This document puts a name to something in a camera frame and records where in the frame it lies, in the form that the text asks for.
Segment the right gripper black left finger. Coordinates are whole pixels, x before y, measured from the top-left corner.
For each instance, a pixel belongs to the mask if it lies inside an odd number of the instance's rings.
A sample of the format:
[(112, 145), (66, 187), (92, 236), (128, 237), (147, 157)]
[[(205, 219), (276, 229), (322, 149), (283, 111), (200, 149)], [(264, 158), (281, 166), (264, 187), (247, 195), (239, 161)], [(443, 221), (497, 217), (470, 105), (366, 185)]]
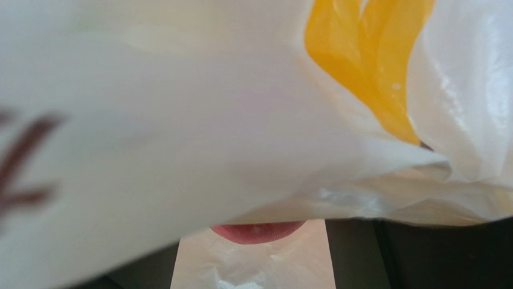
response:
[(75, 289), (169, 289), (173, 279), (179, 243), (140, 258)]

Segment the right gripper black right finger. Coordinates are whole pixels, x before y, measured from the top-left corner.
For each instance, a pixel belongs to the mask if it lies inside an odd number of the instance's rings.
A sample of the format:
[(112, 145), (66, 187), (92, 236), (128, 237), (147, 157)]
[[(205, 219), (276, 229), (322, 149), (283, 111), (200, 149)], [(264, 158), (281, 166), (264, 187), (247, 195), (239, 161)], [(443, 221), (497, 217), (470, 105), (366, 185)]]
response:
[(476, 226), (325, 222), (337, 288), (511, 288), (512, 219)]

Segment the banana print plastic bag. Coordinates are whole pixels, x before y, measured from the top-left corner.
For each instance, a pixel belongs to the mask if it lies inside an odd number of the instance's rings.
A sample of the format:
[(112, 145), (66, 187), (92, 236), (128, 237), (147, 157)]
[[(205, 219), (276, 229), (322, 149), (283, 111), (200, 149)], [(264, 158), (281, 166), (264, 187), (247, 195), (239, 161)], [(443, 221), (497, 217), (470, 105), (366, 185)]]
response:
[(511, 216), (511, 1), (1, 2), (2, 288), (221, 223)]

